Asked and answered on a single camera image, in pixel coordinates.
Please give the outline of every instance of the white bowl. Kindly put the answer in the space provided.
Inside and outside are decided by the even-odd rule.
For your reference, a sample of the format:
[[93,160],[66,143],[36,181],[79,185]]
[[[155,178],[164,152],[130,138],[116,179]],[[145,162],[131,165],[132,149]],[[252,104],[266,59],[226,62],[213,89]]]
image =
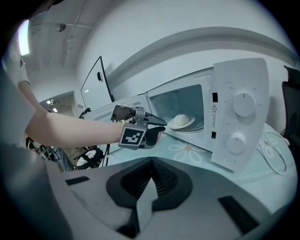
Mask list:
[[175,118],[171,119],[167,126],[171,129],[180,129],[185,128],[189,125],[191,125],[195,121],[195,116],[188,116],[185,114],[179,114]]

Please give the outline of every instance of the white microwave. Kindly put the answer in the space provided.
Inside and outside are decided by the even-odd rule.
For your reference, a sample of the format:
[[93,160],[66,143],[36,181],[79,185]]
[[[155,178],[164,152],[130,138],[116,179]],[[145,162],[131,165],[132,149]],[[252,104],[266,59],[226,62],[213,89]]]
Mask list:
[[146,93],[118,100],[86,115],[110,121],[115,104],[145,108],[168,120],[178,114],[195,116],[188,129],[165,133],[212,152],[211,161],[232,171],[251,158],[266,121],[269,77],[262,58],[220,62],[166,82]]

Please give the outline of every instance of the white shirt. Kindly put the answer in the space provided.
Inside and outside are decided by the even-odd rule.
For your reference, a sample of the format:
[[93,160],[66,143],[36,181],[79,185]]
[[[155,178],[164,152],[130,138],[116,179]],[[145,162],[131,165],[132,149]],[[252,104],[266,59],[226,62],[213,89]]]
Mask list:
[[17,34],[1,59],[0,68],[0,140],[19,144],[35,109],[17,87],[19,82],[29,82],[25,66],[21,66]]

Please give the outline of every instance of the human arm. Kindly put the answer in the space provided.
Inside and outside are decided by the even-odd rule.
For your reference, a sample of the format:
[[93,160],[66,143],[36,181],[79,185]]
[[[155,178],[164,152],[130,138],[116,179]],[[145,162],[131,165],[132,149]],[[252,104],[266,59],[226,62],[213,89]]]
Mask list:
[[119,142],[122,123],[89,121],[47,112],[33,95],[28,82],[20,82],[19,89],[36,110],[26,128],[26,134],[36,142],[61,148]]

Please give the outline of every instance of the white cable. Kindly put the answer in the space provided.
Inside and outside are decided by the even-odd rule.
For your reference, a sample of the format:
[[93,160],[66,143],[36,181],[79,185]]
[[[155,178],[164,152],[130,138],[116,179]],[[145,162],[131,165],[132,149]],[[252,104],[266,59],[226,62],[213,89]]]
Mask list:
[[279,136],[280,138],[282,138],[282,139],[285,141],[285,143],[287,143],[287,145],[289,145],[289,142],[288,142],[287,139],[285,139],[285,138],[284,138],[283,136],[281,136],[279,133],[277,133],[277,132],[275,132],[275,131],[273,131],[273,130],[270,130],[270,129],[266,129],[266,130],[263,132],[263,136],[260,138],[260,139],[262,139],[265,143],[268,143],[269,145],[271,145],[271,147],[274,149],[274,151],[275,151],[276,153],[278,153],[278,155],[281,157],[281,159],[282,159],[282,161],[283,161],[283,163],[284,163],[284,165],[285,165],[285,170],[284,170],[284,172],[280,172],[280,171],[276,170],[276,169],[272,166],[272,164],[269,162],[268,158],[266,157],[265,153],[263,152],[262,145],[261,145],[261,143],[260,143],[259,141],[258,141],[258,145],[259,145],[259,147],[260,147],[260,150],[259,150],[258,147],[256,147],[257,150],[260,152],[260,154],[263,156],[263,158],[266,160],[266,162],[267,162],[267,164],[269,165],[269,167],[270,167],[275,173],[277,173],[277,174],[279,174],[279,175],[284,175],[285,172],[286,172],[286,170],[287,170],[287,166],[286,166],[285,159],[284,159],[284,157],[282,156],[282,154],[278,151],[278,149],[274,146],[274,144],[271,143],[270,139],[269,139],[268,136],[267,136],[267,133],[270,133],[270,134]]

